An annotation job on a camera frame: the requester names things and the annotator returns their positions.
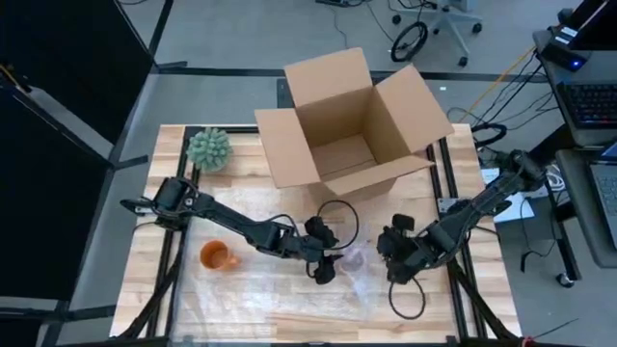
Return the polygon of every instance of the concrete floor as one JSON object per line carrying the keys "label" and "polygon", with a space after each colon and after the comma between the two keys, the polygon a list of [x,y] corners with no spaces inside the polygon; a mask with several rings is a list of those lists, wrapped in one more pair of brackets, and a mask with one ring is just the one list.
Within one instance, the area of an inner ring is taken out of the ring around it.
{"label": "concrete floor", "polygon": [[[420,71],[501,73],[532,45],[532,31],[554,23],[555,14],[561,8],[575,7],[577,2],[478,0],[475,13],[484,17],[484,31],[473,36],[470,24],[461,25],[472,51],[469,65],[465,69],[456,66],[461,53],[446,32],[431,36],[414,64]],[[392,13],[386,1],[373,0],[370,5],[387,32],[396,35],[400,27],[391,24]],[[163,0],[149,0],[124,7],[145,42],[150,40],[162,6]],[[389,60],[389,42],[366,6],[335,11],[338,26],[347,33],[349,45],[363,48],[372,69],[396,70],[403,66]],[[342,49],[342,36],[335,30],[333,20],[332,12],[311,0],[176,1],[156,60],[159,63],[188,61],[190,67],[281,68]],[[411,21],[412,18],[404,17],[401,25]],[[276,107],[276,80],[268,77],[150,76],[122,157],[152,153],[158,126],[163,123],[254,123],[255,108]],[[444,110],[470,107],[491,85],[458,81],[427,81],[427,84]],[[526,86],[500,119],[524,109],[549,90],[544,84]],[[486,110],[494,97],[495,93],[485,98],[476,111]],[[533,114],[524,113],[509,124],[521,124]],[[456,121],[460,115],[453,113],[451,120]],[[531,149],[562,121],[558,111],[546,113],[521,130],[510,132],[495,148]],[[120,172],[114,178],[73,308],[116,302],[130,247],[129,230],[135,224],[135,218],[121,209],[119,200],[139,196],[147,172],[148,167],[142,166]],[[528,227],[532,244],[537,249],[547,248],[549,211],[538,206],[536,215]],[[611,328],[617,322],[617,302],[614,301],[617,271],[601,270],[594,264],[576,220],[567,224],[567,230],[583,281],[572,289],[564,289],[553,280],[563,271],[556,249],[548,258],[530,259],[527,272],[522,274],[519,260],[524,242],[520,223],[502,224],[497,230],[524,334],[540,334],[579,318],[567,328],[540,340],[587,346],[613,345]],[[50,305],[43,302],[20,304]],[[111,319],[67,324],[61,342],[102,339],[108,335],[110,326]]]}

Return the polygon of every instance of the orange mug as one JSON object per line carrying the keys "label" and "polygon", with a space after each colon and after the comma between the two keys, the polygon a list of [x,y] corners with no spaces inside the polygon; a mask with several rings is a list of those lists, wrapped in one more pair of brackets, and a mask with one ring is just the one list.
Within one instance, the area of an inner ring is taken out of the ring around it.
{"label": "orange mug", "polygon": [[233,255],[223,241],[214,240],[201,248],[200,261],[206,269],[229,270],[240,263],[240,259]]}

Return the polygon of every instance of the open cardboard box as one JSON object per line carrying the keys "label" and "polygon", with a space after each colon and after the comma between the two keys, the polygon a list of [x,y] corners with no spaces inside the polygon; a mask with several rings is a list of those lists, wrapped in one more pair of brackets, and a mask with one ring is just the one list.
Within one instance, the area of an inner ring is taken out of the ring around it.
{"label": "open cardboard box", "polygon": [[319,185],[338,197],[383,192],[398,176],[432,165],[414,153],[454,131],[411,66],[375,87],[360,48],[284,70],[295,109],[255,110],[278,188]]}

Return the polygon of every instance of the wooden tabletop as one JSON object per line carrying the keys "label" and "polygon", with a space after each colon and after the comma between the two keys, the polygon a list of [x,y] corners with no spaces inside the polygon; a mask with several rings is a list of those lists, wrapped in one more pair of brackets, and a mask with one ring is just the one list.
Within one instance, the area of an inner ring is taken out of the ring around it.
{"label": "wooden tabletop", "polygon": [[[153,197],[163,178],[175,175],[184,128],[161,127],[145,196]],[[473,197],[484,184],[469,126],[454,124],[454,128],[447,142],[458,192],[461,197]],[[316,213],[322,201],[314,201],[306,188],[274,186],[258,134],[232,134],[230,141],[234,153],[228,166],[216,174],[202,174],[200,190],[254,220],[287,213],[304,232],[304,221]],[[435,148],[447,196],[439,145]],[[326,285],[317,285],[307,277],[304,262],[260,254],[239,235],[209,221],[193,219],[178,284],[174,340],[190,336],[193,341],[212,342],[444,342],[446,335],[456,335],[445,267],[416,276],[426,292],[426,310],[419,319],[405,321],[389,307],[386,267],[375,251],[377,236],[383,226],[389,225],[392,214],[413,216],[416,229],[437,218],[429,170],[400,177],[388,194],[355,202],[354,207],[360,215],[360,236],[343,252],[347,256],[337,263],[336,278]],[[324,220],[341,242],[349,240],[354,230],[349,210],[336,208],[326,213]],[[481,226],[495,229],[490,219],[484,219]],[[110,335],[121,333],[151,295],[163,236],[163,230],[156,226],[135,232]],[[225,273],[204,269],[199,252],[213,239],[226,242],[242,263]],[[519,334],[496,236],[475,229],[469,248],[480,293],[506,327]],[[363,265],[345,264],[347,259],[361,259]],[[393,300],[405,314],[415,314],[420,308],[420,295],[412,282],[395,285]],[[469,332],[473,334],[475,327],[465,295],[464,301]],[[167,302],[164,300],[161,308],[161,322],[167,317]]]}

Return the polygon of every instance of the succulent plant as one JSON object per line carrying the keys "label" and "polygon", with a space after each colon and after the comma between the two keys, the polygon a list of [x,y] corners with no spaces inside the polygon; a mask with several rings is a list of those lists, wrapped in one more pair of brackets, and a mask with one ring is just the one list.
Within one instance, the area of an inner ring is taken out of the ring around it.
{"label": "succulent plant", "polygon": [[233,153],[228,133],[217,128],[206,127],[189,140],[186,155],[198,170],[218,172]]}

